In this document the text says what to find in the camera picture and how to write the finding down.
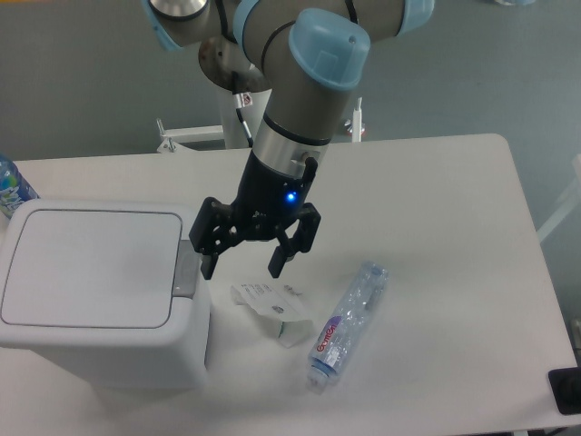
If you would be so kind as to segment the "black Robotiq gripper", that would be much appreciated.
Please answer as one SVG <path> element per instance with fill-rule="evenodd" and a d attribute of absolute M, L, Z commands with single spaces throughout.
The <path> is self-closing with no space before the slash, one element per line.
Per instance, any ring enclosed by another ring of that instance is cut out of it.
<path fill-rule="evenodd" d="M 202 257 L 203 278 L 210 280 L 220 255 L 242 241 L 278 240 L 268 265 L 272 278 L 280 277 L 296 253 L 308 253 L 321 221 L 314 204 L 306 202 L 317 169 L 317 161 L 309 157 L 303 176 L 293 178 L 249 154 L 232 204 L 205 198 L 190 230 L 193 249 Z M 293 223 L 298 226 L 289 237 L 286 229 Z"/>

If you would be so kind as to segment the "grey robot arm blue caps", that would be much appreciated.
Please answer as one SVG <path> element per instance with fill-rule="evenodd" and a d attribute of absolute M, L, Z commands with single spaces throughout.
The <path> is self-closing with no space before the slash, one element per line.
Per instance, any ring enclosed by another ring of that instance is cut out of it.
<path fill-rule="evenodd" d="M 190 231 L 210 279 L 244 241 L 277 240 L 271 276 L 313 245 L 320 214 L 307 195 L 362 77 L 372 43 L 424 25 L 431 1 L 145 1 L 160 43 L 234 43 L 271 92 L 241 177 L 225 204 L 209 197 Z"/>

